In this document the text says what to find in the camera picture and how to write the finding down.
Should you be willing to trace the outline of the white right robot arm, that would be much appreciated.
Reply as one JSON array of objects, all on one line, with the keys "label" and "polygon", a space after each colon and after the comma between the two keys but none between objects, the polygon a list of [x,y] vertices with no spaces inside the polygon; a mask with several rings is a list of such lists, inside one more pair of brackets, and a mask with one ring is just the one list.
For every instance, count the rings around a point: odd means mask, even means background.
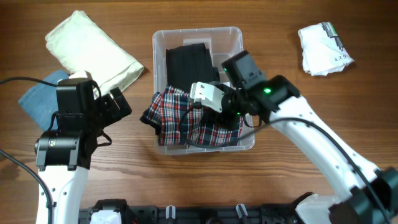
[{"label": "white right robot arm", "polygon": [[218,111],[257,115],[291,140],[318,168],[333,196],[296,200],[299,223],[390,223],[397,216],[397,170],[380,170],[330,129],[282,75],[267,79],[248,51],[222,62],[235,87],[217,93]]}]

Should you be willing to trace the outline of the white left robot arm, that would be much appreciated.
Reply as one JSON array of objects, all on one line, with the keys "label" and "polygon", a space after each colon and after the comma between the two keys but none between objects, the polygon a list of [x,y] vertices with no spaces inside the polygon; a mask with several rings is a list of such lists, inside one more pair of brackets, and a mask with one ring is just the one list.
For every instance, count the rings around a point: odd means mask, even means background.
[{"label": "white left robot arm", "polygon": [[37,223],[78,223],[91,156],[98,147],[112,144],[104,129],[132,112],[119,88],[95,95],[97,87],[89,78],[58,82],[58,110],[35,143]]}]

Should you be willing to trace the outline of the plaid checkered shorts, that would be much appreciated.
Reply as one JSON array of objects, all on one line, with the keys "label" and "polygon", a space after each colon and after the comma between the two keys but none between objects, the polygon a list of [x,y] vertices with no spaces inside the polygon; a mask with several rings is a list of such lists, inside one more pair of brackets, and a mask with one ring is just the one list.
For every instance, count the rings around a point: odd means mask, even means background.
[{"label": "plaid checkered shorts", "polygon": [[225,129],[216,124],[217,112],[209,108],[190,111],[191,107],[187,92],[168,85],[165,91],[155,93],[140,121],[155,129],[160,146],[185,144],[181,131],[185,138],[198,145],[215,146],[228,142],[237,145],[236,140],[242,133],[241,118],[235,129]]}]

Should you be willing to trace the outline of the white cloth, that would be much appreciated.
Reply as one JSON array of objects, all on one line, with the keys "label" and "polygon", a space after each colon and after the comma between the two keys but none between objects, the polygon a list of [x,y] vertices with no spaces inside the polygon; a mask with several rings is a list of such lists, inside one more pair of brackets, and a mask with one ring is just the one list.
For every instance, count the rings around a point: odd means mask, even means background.
[{"label": "white cloth", "polygon": [[331,22],[321,22],[298,30],[302,47],[302,67],[311,76],[342,72],[354,62]]}]

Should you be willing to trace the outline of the black garment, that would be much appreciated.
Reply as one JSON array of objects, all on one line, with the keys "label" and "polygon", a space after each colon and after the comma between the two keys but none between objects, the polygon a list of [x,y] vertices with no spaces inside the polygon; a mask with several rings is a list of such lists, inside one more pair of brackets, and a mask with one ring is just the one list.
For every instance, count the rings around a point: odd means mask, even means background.
[{"label": "black garment", "polygon": [[166,50],[167,84],[190,91],[192,83],[219,82],[220,73],[213,65],[204,43]]}]

